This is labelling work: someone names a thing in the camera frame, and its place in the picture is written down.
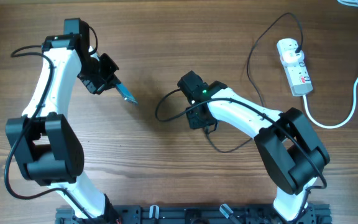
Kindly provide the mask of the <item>smartphone with teal screen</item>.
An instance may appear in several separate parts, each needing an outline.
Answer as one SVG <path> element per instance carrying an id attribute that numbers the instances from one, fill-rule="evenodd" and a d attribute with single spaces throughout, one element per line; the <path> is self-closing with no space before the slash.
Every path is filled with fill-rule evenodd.
<path id="1" fill-rule="evenodd" d="M 123 83 L 116 84 L 116 90 L 120 93 L 123 99 L 128 102 L 137 105 L 138 102 L 130 91 L 125 87 Z"/>

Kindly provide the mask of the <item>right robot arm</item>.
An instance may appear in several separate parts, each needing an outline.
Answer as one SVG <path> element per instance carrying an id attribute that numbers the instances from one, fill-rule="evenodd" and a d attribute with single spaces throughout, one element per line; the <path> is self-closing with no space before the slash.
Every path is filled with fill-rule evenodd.
<path id="1" fill-rule="evenodd" d="M 323 179 L 330 156 L 304 114 L 290 108 L 271 110 L 246 100 L 226 84 L 204 82 L 190 71 L 177 83 L 190 106 L 190 128 L 205 135 L 225 122 L 248 135 L 257 146 L 269 177 L 277 185 L 273 207 L 286 222 L 297 222 L 306 212 L 307 198 Z"/>

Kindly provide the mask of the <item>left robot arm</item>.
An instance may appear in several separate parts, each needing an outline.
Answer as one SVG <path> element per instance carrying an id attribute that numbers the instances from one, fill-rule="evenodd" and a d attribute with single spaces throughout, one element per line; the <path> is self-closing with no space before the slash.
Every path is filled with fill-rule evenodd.
<path id="1" fill-rule="evenodd" d="M 120 214 L 108 196 L 99 191 L 84 170 L 83 147 L 67 116 L 73 86 L 81 81 L 93 95 L 115 88 L 132 101 L 116 76 L 116 63 L 99 54 L 90 42 L 94 29 L 79 18 L 65 19 L 61 35 L 46 37 L 41 45 L 29 45 L 12 52 L 11 57 L 39 56 L 42 71 L 32 99 L 18 118 L 7 121 L 5 132 L 10 151 L 4 168 L 4 185 L 18 198 L 9 181 L 12 161 L 25 180 L 57 192 L 71 207 L 77 223 L 120 223 Z"/>

